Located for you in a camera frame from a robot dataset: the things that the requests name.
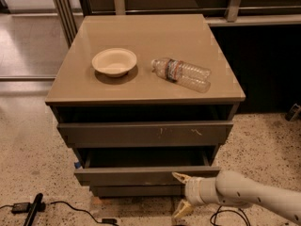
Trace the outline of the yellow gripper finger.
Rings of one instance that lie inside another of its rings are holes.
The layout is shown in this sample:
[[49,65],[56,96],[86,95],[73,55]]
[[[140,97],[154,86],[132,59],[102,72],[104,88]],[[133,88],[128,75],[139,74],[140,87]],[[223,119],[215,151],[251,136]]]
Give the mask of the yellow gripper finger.
[[180,200],[177,208],[172,214],[171,221],[173,224],[177,222],[178,219],[181,219],[193,212],[194,208],[188,200]]
[[173,172],[172,176],[184,185],[186,185],[187,182],[191,179],[189,175],[178,173],[178,172]]

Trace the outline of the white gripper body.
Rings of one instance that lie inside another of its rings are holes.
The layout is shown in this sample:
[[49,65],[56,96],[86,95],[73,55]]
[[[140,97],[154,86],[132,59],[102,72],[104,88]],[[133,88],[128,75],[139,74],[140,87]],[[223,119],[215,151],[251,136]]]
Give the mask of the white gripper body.
[[219,204],[214,177],[189,178],[185,183],[184,195],[192,206],[201,206],[210,203]]

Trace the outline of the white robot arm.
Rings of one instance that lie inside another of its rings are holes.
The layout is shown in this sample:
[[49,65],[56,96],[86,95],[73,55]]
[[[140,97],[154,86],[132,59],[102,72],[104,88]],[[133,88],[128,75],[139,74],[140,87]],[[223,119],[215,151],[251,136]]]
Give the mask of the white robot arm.
[[174,218],[182,218],[196,207],[210,203],[231,207],[257,204],[301,226],[300,192],[265,186],[231,170],[221,170],[211,178],[178,172],[172,175],[184,184],[184,198],[173,213]]

